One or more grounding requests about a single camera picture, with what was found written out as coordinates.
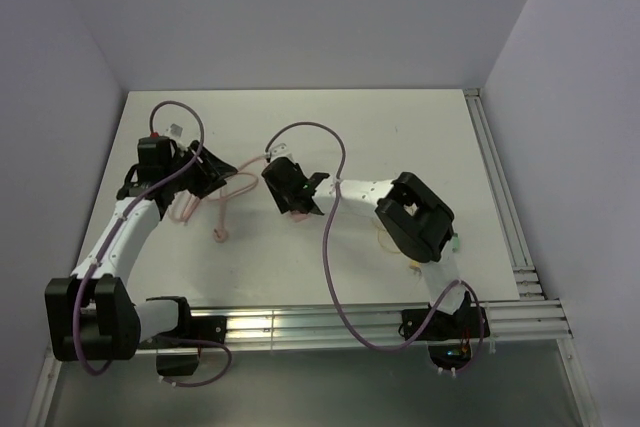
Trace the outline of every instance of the purple cable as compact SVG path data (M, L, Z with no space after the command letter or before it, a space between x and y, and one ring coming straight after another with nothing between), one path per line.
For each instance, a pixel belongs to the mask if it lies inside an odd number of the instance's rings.
M347 317L347 314L344 311L344 308L342 307L342 304L340 303L340 300L338 299L338 295L336 294L336 289L335 289L335 286L333 285L333 279L331 278L331 268L329 267L329 232L331 231L331 225L333 224L333 219L335 218L336 212L338 211L338 205L340 204L340 198L341 198L340 178L342 175L342 169L344 168L344 164L347 161L347 150L340 136L333 129L327 127L326 125L320 124L318 122L295 122L293 124L287 125L286 127L280 129L271 138L271 140L267 143L267 147L265 148L265 151L267 152L267 154L269 152L269 149L273 145L273 143L278 139L278 137L280 137L280 135L282 135L287 130L292 129L294 127L298 127L298 126L318 127L322 130L329 132L331 135L335 137L335 139L338 141L338 144L340 144L340 150L342 152L340 165L336 170L336 200L334 201L333 206L331 207L331 211L327 216L327 222L324 226L324 232L322 234L322 263L324 265L324 275L327 280L327 287L329 288L329 294L331 295L331 300L344 326L347 328L347 330L351 333L351 335L353 335L353 337L358 342L360 342L362 345L364 345L365 347L368 347L371 350L376 350L379 352L399 352L409 347L418 337L420 337L420 334L422 334L422 332L424 332L424 330L427 328L427 325L429 325L429 322L431 322L431 319L435 315L436 310L438 309L440 304L444 301L447 294L451 292L451 290L457 285L462 285L471 293L471 296L473 297L473 300L476 303L477 310L478 310L478 321L480 324L480 336L478 340L478 348L476 350L476 354L469 360L469 362L467 362L467 364L464 367L460 368L458 372L465 370L474 362L475 358L478 355L478 352L482 348L482 344L484 342L484 319L482 318L482 310L480 308L480 302L478 300L478 296L476 295L474 290L471 288L471 286L464 280L454 280L453 282L451 282L442 291L440 296L433 303L433 306L429 310L429 314L424 319L420 327L418 327L418 330L416 330L411 337L409 337L407 340L405 340L399 345L394 345L394 346L376 345L368 341L367 339L365 339L362 335L360 335L360 333L356 330L353 324L351 324L351 322Z
M140 201L145 199L150 193L159 189L163 185L166 185L167 183L171 182L175 178L182 175L187 169L189 169L189 167L191 167L196 162L196 159L200 156L200 153L202 152L202 148L204 145L204 124L202 123L202 119L196 113L196 111L193 110L191 107L189 107L187 104L183 104L182 102L177 102L175 100L165 100L164 102L160 102L158 105L156 105L151 111L151 115L149 116L149 129L151 133L154 132L153 119L156 116L156 112L158 112L158 110L160 110L165 105L176 105L178 107L182 107L183 109L191 113L191 115L193 115L193 117L196 119L196 122L198 122L198 127L200 128L200 145L196 149L194 156L184 166L182 166L182 168L180 168L173 174L168 175L167 177L160 180L159 182L156 182L147 190L145 190L140 195L138 195L135 199L133 199L133 201L125 208L125 210L122 213L122 217L124 219L126 219L127 216L131 213L131 211L135 208L135 206L138 205ZM89 283L89 280L93 277L93 274L98 269L98 266L100 265L100 261L104 257L104 254L107 252L107 250L109 250L109 246L113 242L113 239L117 235L118 231L120 230L120 227L122 227L122 224L124 224L124 222L125 220L123 220L122 218L119 218L118 220L116 220L116 223L113 224L113 227L111 228L111 230L107 234L107 237L104 239L104 242L98 249L98 252L96 253L95 259L93 259L93 263L91 267L89 267L89 270L87 270L84 278L80 282L80 287L78 287L76 300L73 304L73 318L72 318L73 319L72 321L73 347L75 348L76 357L78 357L78 361L80 362L80 365L82 365L82 367L88 374L94 375L94 376L98 376L106 372L106 370L111 365L111 361L108 360L100 369L96 370L89 364L89 362L87 361L87 357L84 355L84 351L82 350L82 341L80 339L80 311L82 309L82 298L84 297L84 292L87 288L87 284Z
M205 346L205 347L214 347L217 349L224 350L225 353L227 354L227 363L225 364L225 366L222 368L220 372L218 372L215 376L211 377L210 379L202 380L200 382L179 382L177 380L173 380L168 377L162 377L162 381L168 384L171 384L177 387L203 387L205 385L213 384L216 380L222 378L222 376L224 376L224 374L226 374L227 371L229 370L229 367L231 367L231 362L233 361L233 354L231 354L229 347L227 347L224 344L219 344L218 342L214 342L212 340L175 339L173 337L165 337L164 335L157 335L156 338L161 340L166 340L167 342L174 342L174 343L187 344L187 345L199 345L199 346Z

